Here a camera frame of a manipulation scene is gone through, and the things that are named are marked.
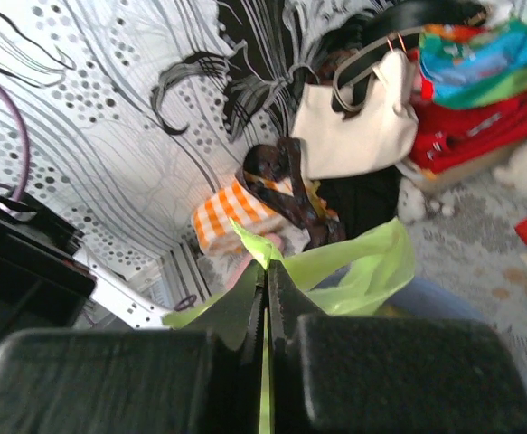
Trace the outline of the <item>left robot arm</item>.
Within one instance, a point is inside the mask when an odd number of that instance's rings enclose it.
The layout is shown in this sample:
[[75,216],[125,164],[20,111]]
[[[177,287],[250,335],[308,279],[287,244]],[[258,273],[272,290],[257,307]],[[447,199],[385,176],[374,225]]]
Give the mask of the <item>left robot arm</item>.
[[31,196],[0,195],[0,342],[36,327],[71,327],[87,301],[134,329],[167,309],[143,297],[82,243],[82,232]]

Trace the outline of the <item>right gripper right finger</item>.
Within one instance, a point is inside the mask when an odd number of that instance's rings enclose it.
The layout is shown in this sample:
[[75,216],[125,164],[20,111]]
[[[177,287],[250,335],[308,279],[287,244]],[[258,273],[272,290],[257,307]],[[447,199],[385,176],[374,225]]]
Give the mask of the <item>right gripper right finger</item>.
[[274,433],[527,433],[527,391],[475,320],[329,316],[268,266]]

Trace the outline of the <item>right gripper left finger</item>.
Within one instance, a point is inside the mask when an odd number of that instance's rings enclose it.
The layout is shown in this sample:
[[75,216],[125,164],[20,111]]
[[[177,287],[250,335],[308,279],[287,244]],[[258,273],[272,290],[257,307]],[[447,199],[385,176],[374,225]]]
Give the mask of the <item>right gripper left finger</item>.
[[0,344],[0,433],[255,433],[264,272],[187,326],[35,329]]

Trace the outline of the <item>blue trash bin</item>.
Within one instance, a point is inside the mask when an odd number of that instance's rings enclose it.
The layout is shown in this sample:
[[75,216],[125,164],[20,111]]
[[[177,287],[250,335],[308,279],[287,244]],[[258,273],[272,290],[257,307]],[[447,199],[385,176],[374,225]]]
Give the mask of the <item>blue trash bin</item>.
[[329,277],[306,294],[325,312],[337,316],[374,316],[390,305],[408,316],[427,319],[463,319],[483,322],[483,316],[463,298],[422,278],[373,276],[351,283],[342,279],[339,288]]

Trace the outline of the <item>green trash bag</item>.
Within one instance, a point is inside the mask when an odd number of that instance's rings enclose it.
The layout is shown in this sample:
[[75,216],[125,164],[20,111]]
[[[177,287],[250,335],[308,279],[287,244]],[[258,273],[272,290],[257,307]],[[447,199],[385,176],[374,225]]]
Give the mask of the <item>green trash bag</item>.
[[[239,225],[235,225],[234,230],[239,236],[245,232],[254,234]],[[308,298],[306,292],[329,277],[335,278],[334,286],[339,288],[342,279],[359,283],[369,281],[373,276],[414,277],[415,275],[415,258],[409,235],[404,226],[395,220],[348,241],[329,244],[291,257],[273,255],[268,266],[272,261],[279,261],[283,265],[296,288]],[[260,266],[264,272],[264,316],[259,428],[261,425],[266,425],[268,431],[274,433],[270,429],[269,413],[268,266],[266,269]],[[181,313],[168,314],[163,322],[168,329],[183,328],[230,290],[221,292],[198,307],[189,308]]]

